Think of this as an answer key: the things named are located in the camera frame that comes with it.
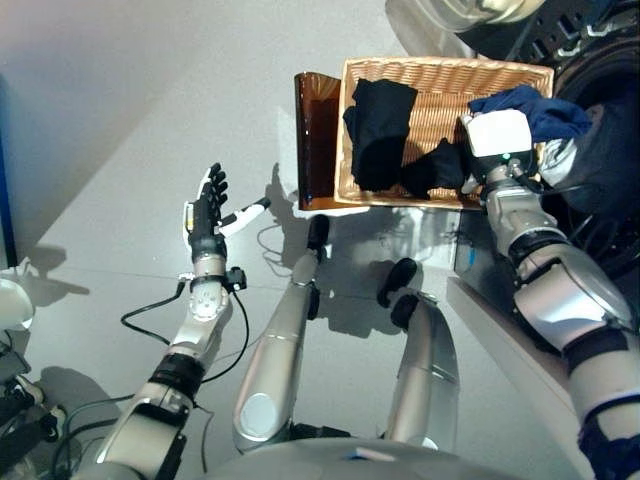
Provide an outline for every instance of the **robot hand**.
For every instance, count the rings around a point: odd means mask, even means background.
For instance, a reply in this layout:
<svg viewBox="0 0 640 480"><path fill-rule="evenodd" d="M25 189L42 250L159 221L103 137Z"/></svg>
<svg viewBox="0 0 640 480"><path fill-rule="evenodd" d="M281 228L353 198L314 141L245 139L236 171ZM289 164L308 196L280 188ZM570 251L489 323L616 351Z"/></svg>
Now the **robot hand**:
<svg viewBox="0 0 640 480"><path fill-rule="evenodd" d="M215 164L200 183L198 198L185 204L185 243L193 274L186 318L160 364L140 388L102 443L95 463L76 479L171 479L186 443L185 422L214 360L216 325L229 305L229 291L246 287L239 268L226 271L225 239L264 212L263 198L222 217L225 173Z"/></svg>
<svg viewBox="0 0 640 480"><path fill-rule="evenodd" d="M567 361L581 450L598 478L640 475L640 355L637 337L625 333L632 315L624 297L542 209L522 167L532 157L524 114L462 122L497 251L519 280L515 308Z"/></svg>

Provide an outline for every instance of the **machine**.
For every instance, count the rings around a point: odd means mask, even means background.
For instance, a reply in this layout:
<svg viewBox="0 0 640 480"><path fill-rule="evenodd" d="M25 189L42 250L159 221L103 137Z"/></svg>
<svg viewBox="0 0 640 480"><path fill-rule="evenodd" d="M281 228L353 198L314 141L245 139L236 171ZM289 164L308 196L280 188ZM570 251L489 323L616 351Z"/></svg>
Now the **machine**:
<svg viewBox="0 0 640 480"><path fill-rule="evenodd" d="M566 359L582 424L579 446L597 478L640 478L640 355L632 314L600 267L542 210L540 192L523 173L532 152L526 121L513 118L518 113L463 119L497 250L510 261L518 284L514 305ZM269 205L262 199L223 218L223 180L224 172L214 165L198 199L185 207L185 239L194 264L187 318L95 463L76 479L169 479L177 471L186 441L181 429L213 361L216 324L230 292L246 284L240 269L226 269L226 240ZM433 299L405 288L415 272L408 259L396 264L379 295L383 306L394 303L392 321L407 332L384 438L351 438L291 422L305 322L317 312L314 276L328 228L325 217L312 222L307 251L240 388L233 429L236 446L246 455L210 478L508 478L442 451L454 442L455 351Z"/></svg>

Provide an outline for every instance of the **gray floor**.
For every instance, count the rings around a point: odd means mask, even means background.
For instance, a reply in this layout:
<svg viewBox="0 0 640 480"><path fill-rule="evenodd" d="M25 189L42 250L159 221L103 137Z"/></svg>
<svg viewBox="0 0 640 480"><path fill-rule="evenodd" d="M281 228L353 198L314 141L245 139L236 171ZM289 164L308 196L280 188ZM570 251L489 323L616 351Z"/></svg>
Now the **gray floor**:
<svg viewBox="0 0 640 480"><path fill-rule="evenodd" d="M0 27L2 141L18 242L32 264L22 281L37 305L31 333L19 341L30 378L69 409L133 392L160 358L161 345L118 318L167 296L176 274L188 270L182 203L214 161L228 173L229 207L265 192L274 201L229 242L230 265L249 278L242 298L257 337L307 226L292 201L293 75L340 76L346 57L405 53L382 0L348 8L339 0L15 0L3 2ZM404 334L375 303L376 286L388 262L404 255L423 262L423 288L440 298L452 275L446 232L456 215L416 215L373 209L334 221L297 420L364 436L384 430ZM140 320L171 335L185 301ZM526 401L441 306L462 376L458 453L523 478L576 478ZM212 370L237 351L241 325L236 308ZM231 409L246 362L198 397L216 412L211 468L237 455ZM189 420L178 478L201 474L205 419L196 412Z"/></svg>

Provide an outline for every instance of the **brown wicker basket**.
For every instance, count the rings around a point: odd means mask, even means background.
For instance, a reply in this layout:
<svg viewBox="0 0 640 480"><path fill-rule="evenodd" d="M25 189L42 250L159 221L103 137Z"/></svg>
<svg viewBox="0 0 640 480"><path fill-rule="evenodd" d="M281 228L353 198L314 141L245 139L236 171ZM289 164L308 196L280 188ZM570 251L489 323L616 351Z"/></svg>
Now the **brown wicker basket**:
<svg viewBox="0 0 640 480"><path fill-rule="evenodd" d="M414 162L438 145L441 138L464 140L458 117L469 113L467 103L478 97L527 84L551 97L553 70L512 62L468 58L409 57L349 59L342 71L334 198L358 205L478 208L477 193L462 195L456 190L429 191L431 200L412 197L399 185L383 192L360 190L351 175L352 145L342 121L344 111L354 105L351 98L358 79L382 78L404 83L418 90L411 117L402 164Z"/></svg>

